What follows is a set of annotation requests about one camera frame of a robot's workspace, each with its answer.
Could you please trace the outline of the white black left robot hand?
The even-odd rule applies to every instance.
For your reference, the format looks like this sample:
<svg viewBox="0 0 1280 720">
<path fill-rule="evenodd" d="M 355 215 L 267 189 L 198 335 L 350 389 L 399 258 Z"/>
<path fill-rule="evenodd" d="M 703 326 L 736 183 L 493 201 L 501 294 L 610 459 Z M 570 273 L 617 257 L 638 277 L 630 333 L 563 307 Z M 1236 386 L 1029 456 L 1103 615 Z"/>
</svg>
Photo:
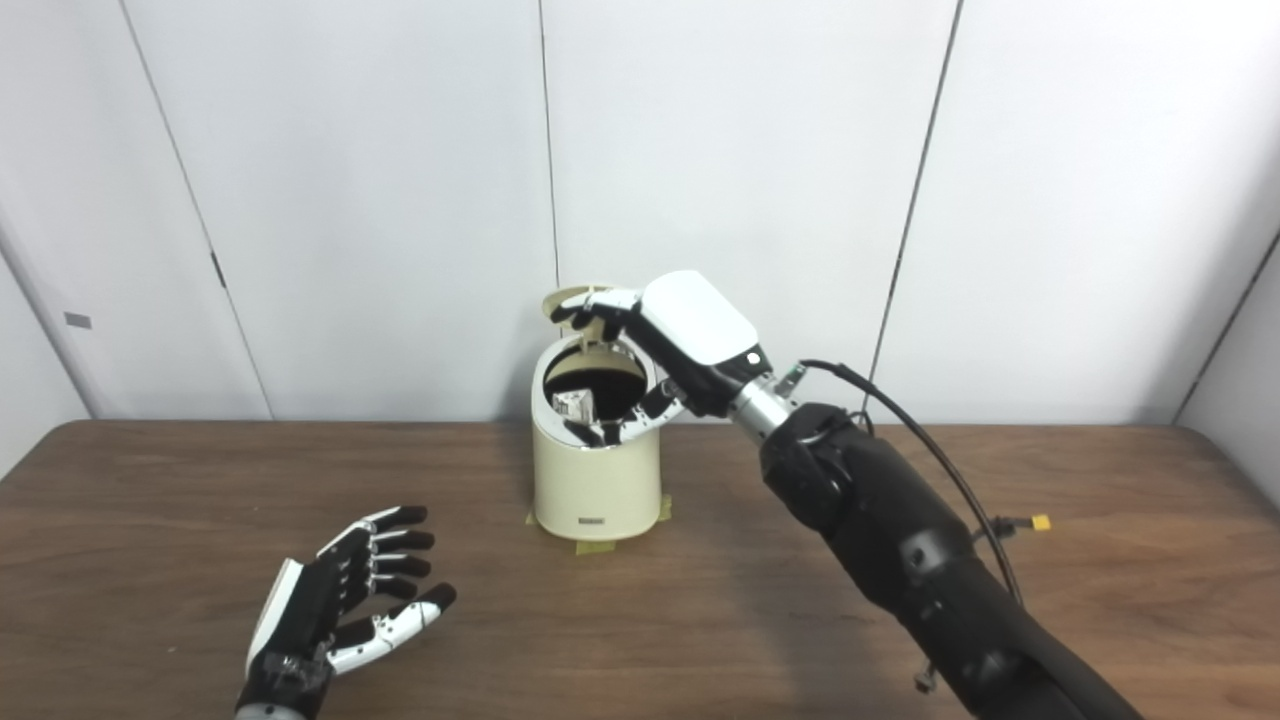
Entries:
<svg viewBox="0 0 1280 720">
<path fill-rule="evenodd" d="M 428 509 L 402 505 L 352 521 L 301 562 L 285 559 L 253 629 L 237 719 L 315 719 L 332 683 L 384 659 L 457 601 L 425 591 L 435 544 Z"/>
</svg>

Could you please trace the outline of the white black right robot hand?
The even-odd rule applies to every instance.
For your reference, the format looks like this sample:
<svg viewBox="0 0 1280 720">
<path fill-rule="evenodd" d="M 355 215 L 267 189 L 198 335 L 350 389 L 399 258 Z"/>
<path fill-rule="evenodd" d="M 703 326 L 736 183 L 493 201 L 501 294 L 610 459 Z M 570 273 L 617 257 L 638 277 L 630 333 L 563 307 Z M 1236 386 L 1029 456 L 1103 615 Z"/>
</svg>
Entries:
<svg viewBox="0 0 1280 720">
<path fill-rule="evenodd" d="M 731 420 L 763 446 L 791 413 L 765 387 L 773 368 L 756 328 L 699 272 L 671 272 L 641 290 L 570 288 L 548 316 L 576 331 L 596 327 L 607 343 L 625 336 L 666 375 L 616 421 L 559 420 L 572 445 L 623 445 L 689 411 Z"/>
</svg>

